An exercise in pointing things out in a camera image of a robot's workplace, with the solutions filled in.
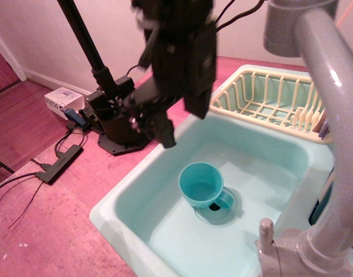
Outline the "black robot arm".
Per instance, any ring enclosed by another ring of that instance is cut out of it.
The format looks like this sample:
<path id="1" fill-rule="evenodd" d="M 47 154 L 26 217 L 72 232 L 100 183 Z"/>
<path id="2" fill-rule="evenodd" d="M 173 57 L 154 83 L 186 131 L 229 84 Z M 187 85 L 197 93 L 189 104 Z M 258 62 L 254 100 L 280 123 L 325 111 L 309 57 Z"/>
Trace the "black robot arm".
<path id="1" fill-rule="evenodd" d="M 158 140 L 175 145 L 167 111 L 179 100 L 204 118 L 216 77 L 217 27 L 212 1 L 132 1 L 146 46 L 137 66 L 153 75 L 135 88 L 129 76 L 115 80 L 103 63 L 73 1 L 59 5 L 78 39 L 98 89 L 88 103 L 106 138 L 125 148 Z"/>

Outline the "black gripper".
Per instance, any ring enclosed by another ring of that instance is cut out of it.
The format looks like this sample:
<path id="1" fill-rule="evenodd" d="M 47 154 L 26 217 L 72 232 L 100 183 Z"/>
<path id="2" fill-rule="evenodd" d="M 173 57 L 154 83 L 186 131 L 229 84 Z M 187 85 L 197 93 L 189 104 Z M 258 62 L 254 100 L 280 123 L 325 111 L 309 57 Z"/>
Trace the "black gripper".
<path id="1" fill-rule="evenodd" d="M 137 22 L 147 41 L 139 66 L 151 67 L 153 77 L 129 95 L 130 123 L 164 148 L 172 148 L 176 145 L 174 125 L 167 110 L 179 98 L 184 99 L 185 110 L 200 119 L 209 110 L 216 78 L 216 23 L 208 20 L 172 29 L 145 17 Z"/>

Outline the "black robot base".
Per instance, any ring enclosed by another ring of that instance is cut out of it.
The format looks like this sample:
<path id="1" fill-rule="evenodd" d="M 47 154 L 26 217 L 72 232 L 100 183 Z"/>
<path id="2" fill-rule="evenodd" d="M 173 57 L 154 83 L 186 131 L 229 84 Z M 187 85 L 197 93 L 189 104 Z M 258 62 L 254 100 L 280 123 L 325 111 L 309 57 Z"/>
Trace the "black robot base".
<path id="1" fill-rule="evenodd" d="M 144 149 L 151 140 L 131 127 L 131 113 L 123 100 L 135 90 L 127 75 L 114 80 L 108 67 L 92 70 L 98 88 L 86 96 L 87 107 L 79 114 L 99 134 L 98 146 L 114 155 L 124 155 Z"/>

